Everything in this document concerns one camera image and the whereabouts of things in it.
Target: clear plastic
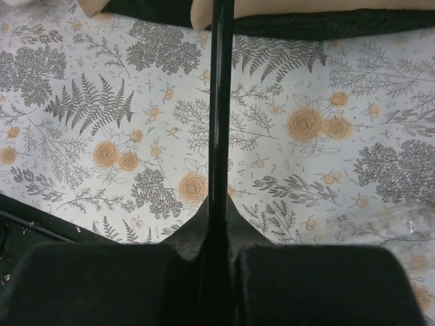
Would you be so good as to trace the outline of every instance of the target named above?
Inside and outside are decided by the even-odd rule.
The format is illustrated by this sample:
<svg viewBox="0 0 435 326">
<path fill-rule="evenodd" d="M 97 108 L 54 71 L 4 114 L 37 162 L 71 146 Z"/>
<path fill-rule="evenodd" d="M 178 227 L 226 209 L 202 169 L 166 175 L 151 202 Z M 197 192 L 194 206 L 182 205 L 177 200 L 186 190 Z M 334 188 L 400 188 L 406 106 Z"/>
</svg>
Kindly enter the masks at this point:
<svg viewBox="0 0 435 326">
<path fill-rule="evenodd" d="M 343 215 L 320 232 L 303 232 L 302 244 L 375 245 L 390 250 L 409 274 L 434 268 L 435 209 L 401 204 L 368 216 Z"/>
</svg>

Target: dark green fabric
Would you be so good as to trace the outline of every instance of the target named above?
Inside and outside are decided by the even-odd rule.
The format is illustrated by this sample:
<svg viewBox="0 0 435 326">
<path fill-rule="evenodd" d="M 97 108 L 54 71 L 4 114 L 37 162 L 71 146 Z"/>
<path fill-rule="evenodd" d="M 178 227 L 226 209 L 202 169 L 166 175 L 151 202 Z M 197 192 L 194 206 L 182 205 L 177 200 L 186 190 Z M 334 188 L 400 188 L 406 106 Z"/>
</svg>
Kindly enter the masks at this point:
<svg viewBox="0 0 435 326">
<path fill-rule="evenodd" d="M 105 11 L 191 28 L 191 5 L 192 0 L 111 0 Z M 399 33 L 431 26 L 435 26 L 435 12 L 431 11 L 355 10 L 241 18 L 234 22 L 234 32 L 276 39 L 323 41 Z"/>
</svg>

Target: floral tablecloth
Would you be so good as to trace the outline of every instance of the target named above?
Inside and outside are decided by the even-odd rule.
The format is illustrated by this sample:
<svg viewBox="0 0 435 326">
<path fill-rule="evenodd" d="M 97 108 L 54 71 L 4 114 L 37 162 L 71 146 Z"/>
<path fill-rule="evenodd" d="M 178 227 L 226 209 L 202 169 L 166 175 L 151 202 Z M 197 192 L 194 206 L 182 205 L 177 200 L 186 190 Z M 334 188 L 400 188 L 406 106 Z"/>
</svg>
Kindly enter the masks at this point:
<svg viewBox="0 0 435 326">
<path fill-rule="evenodd" d="M 165 239 L 207 195 L 210 38 L 87 18 L 72 0 L 0 3 L 1 191 L 116 241 Z M 228 192 L 242 215 L 289 244 L 435 206 L 434 41 L 236 36 Z M 434 318 L 432 257 L 414 258 Z"/>
</svg>

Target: tan cushion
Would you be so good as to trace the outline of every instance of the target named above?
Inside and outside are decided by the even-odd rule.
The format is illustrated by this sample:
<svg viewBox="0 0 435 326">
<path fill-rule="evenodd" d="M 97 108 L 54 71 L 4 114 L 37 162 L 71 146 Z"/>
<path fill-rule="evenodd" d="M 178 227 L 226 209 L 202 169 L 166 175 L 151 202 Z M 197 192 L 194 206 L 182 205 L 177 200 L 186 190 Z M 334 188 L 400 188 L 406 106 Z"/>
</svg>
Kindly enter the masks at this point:
<svg viewBox="0 0 435 326">
<path fill-rule="evenodd" d="M 234 0 L 234 18 L 357 9 L 435 10 L 435 0 Z M 211 25 L 213 0 L 193 0 L 190 20 L 196 30 Z"/>
<path fill-rule="evenodd" d="M 85 15 L 92 17 L 100 12 L 110 0 L 78 0 L 80 7 L 82 7 Z"/>
</svg>

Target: black rod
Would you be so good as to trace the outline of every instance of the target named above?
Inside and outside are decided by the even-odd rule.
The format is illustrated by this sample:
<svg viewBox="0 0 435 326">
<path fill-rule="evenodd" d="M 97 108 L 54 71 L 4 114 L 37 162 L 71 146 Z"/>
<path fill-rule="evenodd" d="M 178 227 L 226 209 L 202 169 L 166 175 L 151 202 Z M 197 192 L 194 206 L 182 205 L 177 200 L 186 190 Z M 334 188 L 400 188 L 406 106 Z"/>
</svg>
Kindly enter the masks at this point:
<svg viewBox="0 0 435 326">
<path fill-rule="evenodd" d="M 234 0 L 214 0 L 211 27 L 209 234 L 226 234 Z"/>
</svg>

